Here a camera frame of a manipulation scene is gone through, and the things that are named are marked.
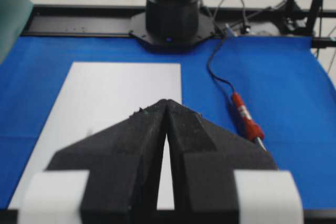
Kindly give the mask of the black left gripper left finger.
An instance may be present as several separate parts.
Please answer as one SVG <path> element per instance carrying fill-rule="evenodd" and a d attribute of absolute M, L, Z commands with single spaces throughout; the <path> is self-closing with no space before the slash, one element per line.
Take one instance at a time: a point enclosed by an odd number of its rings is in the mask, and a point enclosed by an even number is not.
<path fill-rule="evenodd" d="M 37 173 L 19 223 L 134 223 L 156 209 L 167 100 L 58 150 Z"/>

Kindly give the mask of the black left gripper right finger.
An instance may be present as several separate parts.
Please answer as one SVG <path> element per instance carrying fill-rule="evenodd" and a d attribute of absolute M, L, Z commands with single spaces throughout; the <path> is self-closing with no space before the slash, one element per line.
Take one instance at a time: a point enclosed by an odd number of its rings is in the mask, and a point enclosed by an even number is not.
<path fill-rule="evenodd" d="M 260 146 L 167 102 L 175 209 L 185 223 L 303 223 L 292 177 Z"/>

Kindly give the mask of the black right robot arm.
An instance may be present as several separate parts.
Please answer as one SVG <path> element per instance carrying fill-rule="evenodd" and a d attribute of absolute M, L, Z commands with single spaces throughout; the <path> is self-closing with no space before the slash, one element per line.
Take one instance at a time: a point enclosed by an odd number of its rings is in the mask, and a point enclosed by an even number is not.
<path fill-rule="evenodd" d="M 146 0 L 145 11 L 131 17 L 129 34 L 151 48 L 189 49 L 215 35 L 200 0 Z"/>

